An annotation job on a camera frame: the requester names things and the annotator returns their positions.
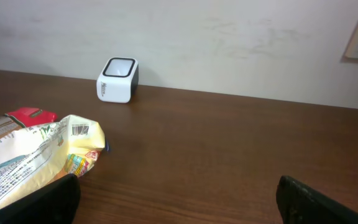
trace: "white wall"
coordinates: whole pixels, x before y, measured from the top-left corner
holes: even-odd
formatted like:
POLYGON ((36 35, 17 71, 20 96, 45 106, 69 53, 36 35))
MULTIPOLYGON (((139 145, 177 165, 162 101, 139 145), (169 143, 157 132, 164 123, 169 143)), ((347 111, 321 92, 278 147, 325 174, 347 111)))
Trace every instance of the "white wall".
POLYGON ((358 0, 0 0, 0 69, 358 108, 358 0))

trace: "wooden table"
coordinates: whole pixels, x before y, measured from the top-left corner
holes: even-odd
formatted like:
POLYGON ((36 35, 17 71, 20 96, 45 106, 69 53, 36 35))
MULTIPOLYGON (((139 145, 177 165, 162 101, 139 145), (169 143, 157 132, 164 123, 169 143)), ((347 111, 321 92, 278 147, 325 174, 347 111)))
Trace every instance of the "wooden table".
POLYGON ((358 211, 358 110, 0 71, 0 114, 21 106, 98 121, 113 150, 80 178, 74 223, 282 223, 291 175, 358 211))

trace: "wood grain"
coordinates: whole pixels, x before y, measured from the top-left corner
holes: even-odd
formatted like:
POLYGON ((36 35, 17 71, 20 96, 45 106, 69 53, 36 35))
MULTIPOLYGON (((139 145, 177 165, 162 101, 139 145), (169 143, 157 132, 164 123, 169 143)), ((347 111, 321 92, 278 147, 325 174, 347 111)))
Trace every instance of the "wood grain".
POLYGON ((358 110, 0 71, 0 114, 21 106, 98 121, 112 152, 81 179, 75 223, 282 223, 291 175, 358 212, 358 110))

